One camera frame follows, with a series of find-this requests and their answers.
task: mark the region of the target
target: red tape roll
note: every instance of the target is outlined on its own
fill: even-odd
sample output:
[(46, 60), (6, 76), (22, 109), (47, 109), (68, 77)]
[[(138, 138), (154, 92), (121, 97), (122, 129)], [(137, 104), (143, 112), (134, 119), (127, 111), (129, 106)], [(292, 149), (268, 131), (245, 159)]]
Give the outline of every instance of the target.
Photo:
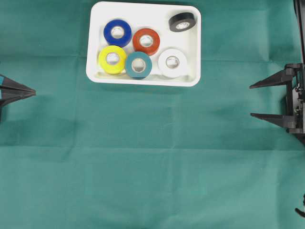
[[(141, 40), (146, 39), (147, 41), (149, 41), (149, 39), (151, 39), (151, 38), (152, 38), (151, 44), (147, 43), (147, 46), (142, 45), (142, 44), (144, 44), (145, 41), (141, 42)], [(154, 55), (159, 49), (160, 37), (156, 31), (145, 28), (145, 29), (138, 30), (135, 33), (135, 35), (133, 36), (132, 42), (133, 42), (134, 50), (136, 50), (137, 52), (144, 52), (147, 55), (151, 56), (151, 55)]]

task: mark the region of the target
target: yellow tape roll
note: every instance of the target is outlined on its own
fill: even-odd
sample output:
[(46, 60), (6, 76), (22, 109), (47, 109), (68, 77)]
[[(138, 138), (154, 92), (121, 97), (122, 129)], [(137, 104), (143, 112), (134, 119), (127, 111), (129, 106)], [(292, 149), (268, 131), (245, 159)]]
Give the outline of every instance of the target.
[(99, 65), (108, 74), (119, 74), (125, 68), (126, 57), (124, 49), (119, 46), (110, 45), (100, 52)]

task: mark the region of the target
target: white tape roll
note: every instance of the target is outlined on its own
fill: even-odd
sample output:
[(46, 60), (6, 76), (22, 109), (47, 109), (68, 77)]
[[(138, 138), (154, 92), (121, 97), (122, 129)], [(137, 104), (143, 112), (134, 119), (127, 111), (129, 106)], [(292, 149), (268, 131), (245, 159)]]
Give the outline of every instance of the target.
[(180, 50), (167, 49), (162, 52), (158, 65), (162, 74), (168, 78), (187, 75), (187, 59)]

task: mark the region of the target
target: white tray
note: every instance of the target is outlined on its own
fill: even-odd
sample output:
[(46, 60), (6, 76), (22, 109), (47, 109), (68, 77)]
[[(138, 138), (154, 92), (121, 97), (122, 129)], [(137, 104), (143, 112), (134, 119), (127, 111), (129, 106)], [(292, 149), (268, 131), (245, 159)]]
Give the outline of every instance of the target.
[[(195, 16), (196, 25), (183, 32), (172, 32), (168, 20), (175, 14), (191, 12)], [(142, 79), (130, 78), (125, 71), (119, 75), (110, 75), (98, 65), (98, 54), (108, 44), (103, 35), (105, 25), (113, 19), (122, 19), (129, 23), (132, 34), (141, 28), (151, 28), (160, 36), (158, 52), (150, 56), (152, 60), (151, 74)], [(162, 76), (158, 68), (160, 54), (168, 49), (181, 50), (188, 61), (188, 75), (169, 79)], [(134, 52), (132, 41), (123, 48), (127, 55)], [(165, 86), (194, 86), (201, 76), (201, 15), (193, 6), (98, 2), (91, 10), (89, 43), (86, 73), (90, 80), (97, 83), (128, 83)]]

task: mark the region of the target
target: teal tape roll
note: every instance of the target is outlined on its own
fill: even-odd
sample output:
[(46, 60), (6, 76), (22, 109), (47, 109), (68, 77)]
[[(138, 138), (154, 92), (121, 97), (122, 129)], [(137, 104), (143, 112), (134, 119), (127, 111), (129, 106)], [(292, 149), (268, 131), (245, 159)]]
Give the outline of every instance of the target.
[(133, 79), (144, 79), (152, 71), (152, 61), (143, 52), (133, 52), (129, 54), (125, 62), (126, 73)]

